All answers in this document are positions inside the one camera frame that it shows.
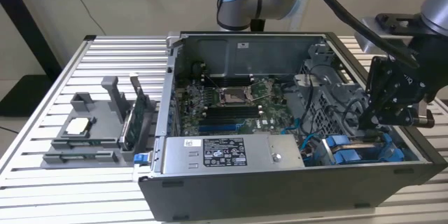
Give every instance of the motherboard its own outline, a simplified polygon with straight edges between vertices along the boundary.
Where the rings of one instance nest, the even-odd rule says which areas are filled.
[[[297,129],[275,78],[211,78],[176,89],[181,135],[285,134]]]

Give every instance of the power supply label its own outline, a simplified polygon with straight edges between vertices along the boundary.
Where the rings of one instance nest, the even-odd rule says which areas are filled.
[[[247,165],[243,138],[204,139],[204,166],[243,166]]]

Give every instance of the open computer tower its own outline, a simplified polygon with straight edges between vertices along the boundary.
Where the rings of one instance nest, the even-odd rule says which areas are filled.
[[[332,33],[184,32],[149,172],[157,220],[377,206],[447,163],[416,128],[357,130],[367,71]]]

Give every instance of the aluminum extrusion table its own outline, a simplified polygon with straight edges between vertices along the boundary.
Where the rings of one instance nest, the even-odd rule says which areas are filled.
[[[133,223],[155,224],[132,168],[40,169],[68,117],[71,98],[89,92],[107,100],[103,76],[119,76],[119,90],[135,99],[129,73],[137,72],[144,92],[159,100],[164,81],[167,37],[97,36],[84,41],[52,89],[0,159],[0,223]],[[369,68],[371,58],[353,37],[340,37]],[[448,108],[429,105],[433,129],[420,129],[440,154],[448,158]],[[215,220],[208,223],[448,223],[448,170],[427,184],[400,190],[375,209]]]

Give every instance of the blue latch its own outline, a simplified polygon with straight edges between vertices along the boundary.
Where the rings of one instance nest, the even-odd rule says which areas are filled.
[[[149,153],[139,153],[133,155],[133,163],[145,165],[149,163]]]

